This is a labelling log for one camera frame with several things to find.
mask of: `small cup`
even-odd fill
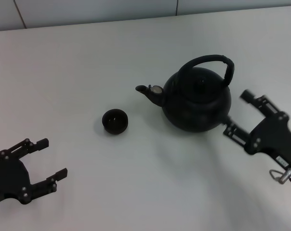
[[[126,130],[128,117],[120,109],[111,109],[103,115],[102,123],[107,132],[113,135],[119,135]]]

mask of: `kettle handle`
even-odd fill
[[[181,67],[181,69],[178,72],[178,77],[181,77],[183,75],[183,73],[192,69],[194,66],[196,66],[198,64],[213,62],[213,61],[220,61],[220,62],[227,64],[225,77],[224,77],[224,80],[222,82],[222,88],[225,88],[230,84],[230,82],[232,80],[233,73],[234,73],[234,63],[230,59],[228,59],[227,57],[225,57],[223,55],[218,55],[218,54],[205,55],[205,56],[201,56],[199,58],[193,59]]]

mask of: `white table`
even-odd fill
[[[68,169],[56,193],[0,202],[0,230],[291,230],[291,183],[271,179],[270,157],[247,155],[223,126],[183,132],[135,91],[206,54],[235,63],[238,124],[263,118],[245,89],[291,115],[291,7],[0,32],[0,150],[46,137],[22,159],[31,182]],[[129,117],[118,136],[101,124],[112,108]]]

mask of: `black kettle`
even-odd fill
[[[221,61],[227,64],[225,78],[198,64]],[[228,85],[234,73],[234,63],[222,55],[206,55],[193,59],[169,78],[164,88],[138,86],[152,103],[162,107],[165,116],[185,131],[208,131],[223,123],[231,107]]]

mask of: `kettle lid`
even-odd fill
[[[195,103],[215,100],[221,91],[223,78],[206,68],[194,67],[178,78],[181,94]]]

